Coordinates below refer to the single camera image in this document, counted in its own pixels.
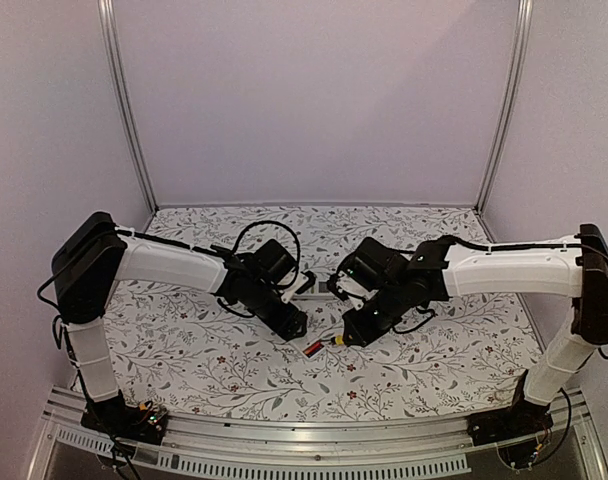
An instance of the floral tablecloth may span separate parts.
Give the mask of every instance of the floral tablecloth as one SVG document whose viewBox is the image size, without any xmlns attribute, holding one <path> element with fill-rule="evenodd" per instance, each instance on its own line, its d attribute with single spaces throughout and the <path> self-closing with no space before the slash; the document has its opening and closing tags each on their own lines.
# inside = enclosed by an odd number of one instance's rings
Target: floral tablecloth
<svg viewBox="0 0 608 480">
<path fill-rule="evenodd" d="M 325 278 L 366 236 L 407 249 L 444 234 L 486 241 L 469 209 L 410 207 L 209 207 L 164 209 L 148 233 L 231 246 L 256 220 L 299 234 L 302 267 Z M 252 230 L 240 251 L 268 238 Z M 309 331 L 341 332 L 337 300 L 302 300 Z M 416 333 L 387 334 L 367 348 L 330 346 L 310 360 L 258 319 L 228 314 L 187 288 L 122 282 L 105 316 L 113 365 L 129 400 L 171 411 L 262 420 L 379 420 L 488 408 L 510 400 L 540 350 L 515 295 L 473 295 L 432 305 L 438 316 Z M 409 315 L 400 328 L 419 321 Z"/>
</svg>

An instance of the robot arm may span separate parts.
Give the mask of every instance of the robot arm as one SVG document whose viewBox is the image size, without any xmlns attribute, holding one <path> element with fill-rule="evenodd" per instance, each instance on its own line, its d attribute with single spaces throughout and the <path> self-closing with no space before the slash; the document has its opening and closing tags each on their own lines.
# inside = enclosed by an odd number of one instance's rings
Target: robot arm
<svg viewBox="0 0 608 480">
<path fill-rule="evenodd" d="M 118 436 L 149 443 L 159 443 L 163 436 L 162 416 L 142 422 L 142 413 L 125 404 L 115 380 L 102 317 L 120 280 L 181 285 L 224 298 L 229 305 L 240 302 L 286 341 L 306 333 L 307 316 L 290 300 L 313 284 L 313 274 L 299 272 L 295 259 L 275 240 L 252 253 L 215 248 L 138 234 L 97 212 L 55 254 L 52 279 L 64 338 L 91 403 L 84 426 L 110 426 Z"/>
<path fill-rule="evenodd" d="M 601 345 L 608 344 L 608 247 L 594 225 L 560 239 L 475 245 L 445 236 L 421 243 L 411 258 L 366 238 L 328 288 L 353 308 L 343 315 L 347 345 L 366 346 L 409 309 L 473 293 L 549 293 L 571 298 L 558 334 L 521 377 L 510 407 L 469 417 L 474 443 L 528 435 L 552 425 L 557 392 Z"/>
</svg>

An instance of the black joint housing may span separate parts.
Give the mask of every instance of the black joint housing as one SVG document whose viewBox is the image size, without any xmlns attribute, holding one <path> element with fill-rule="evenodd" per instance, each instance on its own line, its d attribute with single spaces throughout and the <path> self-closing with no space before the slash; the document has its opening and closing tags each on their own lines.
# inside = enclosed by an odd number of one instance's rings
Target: black joint housing
<svg viewBox="0 0 608 480">
<path fill-rule="evenodd" d="M 411 308 L 448 300 L 443 270 L 448 268 L 445 257 L 452 245 L 448 238 L 422 242 L 408 260 L 374 238 L 365 238 L 342 261 L 338 272 L 368 291 L 379 291 L 360 310 L 351 309 L 342 316 L 344 343 L 366 346 L 399 323 Z M 348 299 L 337 289 L 337 281 L 337 274 L 332 275 L 328 289 L 341 300 Z"/>
<path fill-rule="evenodd" d="M 580 226 L 577 237 L 582 245 L 582 296 L 574 302 L 575 319 L 571 332 L 593 345 L 608 344 L 608 246 L 600 229 L 592 224 Z"/>
<path fill-rule="evenodd" d="M 502 442 L 535 434 L 553 426 L 549 405 L 530 403 L 524 398 L 524 384 L 528 371 L 520 377 L 510 407 L 469 415 L 467 433 L 473 445 Z"/>
<path fill-rule="evenodd" d="M 161 445 L 166 433 L 168 416 L 154 424 L 142 419 L 142 411 L 124 401 L 122 392 L 101 402 L 87 401 L 81 425 L 97 432 L 128 438 L 136 442 Z"/>
<path fill-rule="evenodd" d="M 225 265 L 228 273 L 215 296 L 224 297 L 232 305 L 240 302 L 285 341 L 306 334 L 307 315 L 293 304 L 284 303 L 276 288 L 297 266 L 278 241 L 268 240 L 254 253 L 233 255 Z M 309 276 L 307 288 L 314 282 L 315 276 L 312 280 Z"/>
<path fill-rule="evenodd" d="M 111 216 L 95 212 L 55 254 L 51 266 L 64 323 L 88 323 L 104 314 L 124 250 Z"/>
</svg>

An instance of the patterned mat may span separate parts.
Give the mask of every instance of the patterned mat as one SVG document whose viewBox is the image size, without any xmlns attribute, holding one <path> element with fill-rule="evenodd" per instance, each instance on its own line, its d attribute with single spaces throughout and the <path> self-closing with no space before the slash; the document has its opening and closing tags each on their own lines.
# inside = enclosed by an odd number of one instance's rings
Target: patterned mat
<svg viewBox="0 0 608 480">
<path fill-rule="evenodd" d="M 279 220 L 302 243 L 302 266 L 326 278 L 366 236 L 408 249 L 444 234 L 487 241 L 468 209 L 398 207 L 217 207 L 160 211 L 148 232 L 232 246 L 257 220 Z M 240 251 L 284 232 L 249 232 Z M 302 300 L 309 331 L 342 331 L 336 300 Z M 129 400 L 154 398 L 175 412 L 261 420 L 379 420 L 442 415 L 504 404 L 540 350 L 515 295 L 434 303 L 438 316 L 416 333 L 367 348 L 330 346 L 310 360 L 257 319 L 222 311 L 187 288 L 122 282 L 106 314 L 118 383 Z M 419 317 L 409 315 L 400 328 Z"/>
</svg>

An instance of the white wall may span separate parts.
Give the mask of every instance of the white wall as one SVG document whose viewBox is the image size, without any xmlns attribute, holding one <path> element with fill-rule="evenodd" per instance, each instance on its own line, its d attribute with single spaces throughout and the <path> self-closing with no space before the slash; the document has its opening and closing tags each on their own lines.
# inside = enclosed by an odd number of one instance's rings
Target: white wall
<svg viewBox="0 0 608 480">
<path fill-rule="evenodd" d="M 608 241 L 608 0 L 535 2 L 486 217 L 502 240 L 555 237 L 591 222 Z M 529 303 L 550 340 L 567 302 Z M 581 384 L 608 459 L 608 362 L 592 359 Z"/>
<path fill-rule="evenodd" d="M 517 6 L 116 2 L 158 201 L 472 205 Z"/>
<path fill-rule="evenodd" d="M 35 290 L 97 209 L 147 216 L 97 4 L 0 0 L 0 480 L 21 477 L 51 385 L 70 378 Z"/>
</svg>

